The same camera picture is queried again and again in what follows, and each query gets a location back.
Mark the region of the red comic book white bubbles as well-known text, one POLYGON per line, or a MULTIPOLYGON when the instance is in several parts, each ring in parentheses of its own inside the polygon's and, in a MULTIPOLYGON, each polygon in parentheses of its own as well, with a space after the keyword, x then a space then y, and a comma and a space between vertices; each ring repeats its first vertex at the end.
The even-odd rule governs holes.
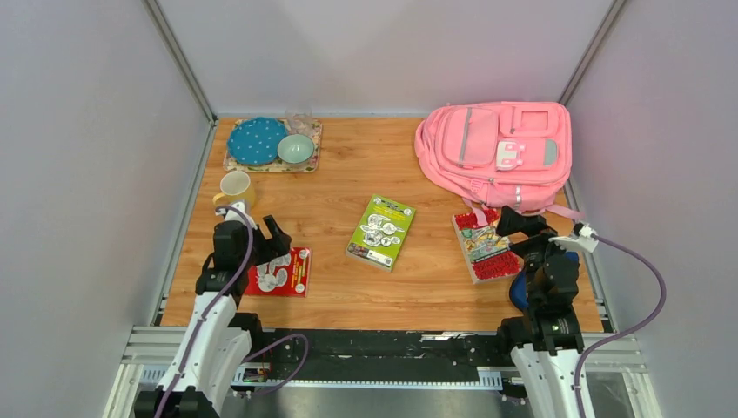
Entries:
POLYGON ((307 295, 312 266, 312 249, 293 247, 284 256, 248 270, 245 295, 299 297, 307 295))

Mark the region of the pink backpack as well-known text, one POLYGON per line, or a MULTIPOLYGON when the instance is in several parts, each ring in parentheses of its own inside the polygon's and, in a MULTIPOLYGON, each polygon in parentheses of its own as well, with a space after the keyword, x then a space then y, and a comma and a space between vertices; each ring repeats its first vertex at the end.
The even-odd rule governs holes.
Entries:
POLYGON ((573 164, 570 113, 555 102, 448 105, 418 126, 414 150, 435 185, 459 195, 479 225, 488 208, 583 214, 556 204, 573 164))

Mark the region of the green comic book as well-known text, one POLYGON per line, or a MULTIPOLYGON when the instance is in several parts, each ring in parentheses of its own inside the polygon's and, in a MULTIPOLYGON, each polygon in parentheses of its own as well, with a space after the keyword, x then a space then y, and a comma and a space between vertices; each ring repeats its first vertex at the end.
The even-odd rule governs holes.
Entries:
POLYGON ((346 255, 391 272, 416 210, 373 194, 346 246, 346 255))

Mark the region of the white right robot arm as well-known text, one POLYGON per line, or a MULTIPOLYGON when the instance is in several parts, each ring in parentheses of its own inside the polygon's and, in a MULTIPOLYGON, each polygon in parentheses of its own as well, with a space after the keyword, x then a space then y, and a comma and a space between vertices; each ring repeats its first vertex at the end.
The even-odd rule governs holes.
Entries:
POLYGON ((524 216, 504 206, 495 230, 500 237, 525 235, 509 250, 522 260, 527 300, 520 316, 500 323, 496 352, 516 366, 534 416, 583 417, 593 407, 574 310, 580 263, 573 254, 596 248, 591 228, 578 223, 570 235, 560 236, 540 215, 524 216))

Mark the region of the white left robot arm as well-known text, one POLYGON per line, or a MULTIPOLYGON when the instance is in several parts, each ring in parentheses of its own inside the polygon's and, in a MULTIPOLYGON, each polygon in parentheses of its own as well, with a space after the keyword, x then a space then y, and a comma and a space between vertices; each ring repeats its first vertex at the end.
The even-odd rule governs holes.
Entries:
POLYGON ((248 271, 289 254, 292 238, 271 216, 269 235, 232 206, 214 227, 213 250, 195 286, 195 305, 170 366, 152 390, 134 402, 136 417, 219 417, 237 368, 265 352, 254 313, 238 313, 248 271))

